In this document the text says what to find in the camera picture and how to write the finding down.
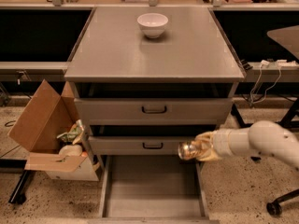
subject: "open cardboard box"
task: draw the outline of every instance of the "open cardboard box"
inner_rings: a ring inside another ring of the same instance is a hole
[[[69,132],[76,120],[78,112],[70,84],[65,83],[60,95],[44,80],[8,133],[30,152],[25,169],[74,172],[86,157],[59,155],[56,136]]]

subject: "white robotic arm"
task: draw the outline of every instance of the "white robotic arm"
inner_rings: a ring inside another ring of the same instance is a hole
[[[271,121],[258,121],[245,129],[201,133],[195,140],[179,144],[178,154],[183,160],[199,161],[270,156],[299,170],[299,141],[293,133]]]

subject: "floor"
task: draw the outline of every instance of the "floor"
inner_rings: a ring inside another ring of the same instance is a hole
[[[5,124],[23,111],[26,99],[12,101],[0,108],[0,156],[14,148]],[[279,121],[292,102],[268,99],[249,108],[235,99],[245,122],[261,119]],[[238,128],[229,116],[222,128]],[[25,159],[27,151],[17,147],[3,158]],[[202,170],[210,219],[221,224],[295,224],[299,223],[299,198],[282,205],[281,217],[270,217],[265,206],[276,197],[299,188],[299,173],[274,158],[231,158],[205,163]],[[51,180],[44,172],[35,172],[26,189],[24,204],[8,203],[20,174],[0,173],[0,223],[90,223],[99,211],[101,182]]]

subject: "gray tabletop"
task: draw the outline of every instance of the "gray tabletop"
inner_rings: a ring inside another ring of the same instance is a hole
[[[137,18],[168,17],[165,32],[144,37]],[[76,82],[235,82],[235,58],[207,7],[98,7],[65,79]]]

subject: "black handle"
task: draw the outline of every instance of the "black handle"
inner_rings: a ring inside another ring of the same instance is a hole
[[[145,114],[163,114],[163,113],[167,112],[167,106],[165,106],[163,110],[149,110],[149,109],[146,109],[144,106],[142,106],[141,110],[142,110],[142,113],[145,113]]]
[[[162,149],[163,146],[164,146],[164,144],[161,143],[161,144],[160,144],[159,146],[157,146],[157,147],[147,147],[146,143],[142,143],[142,147],[143,147],[144,149]]]

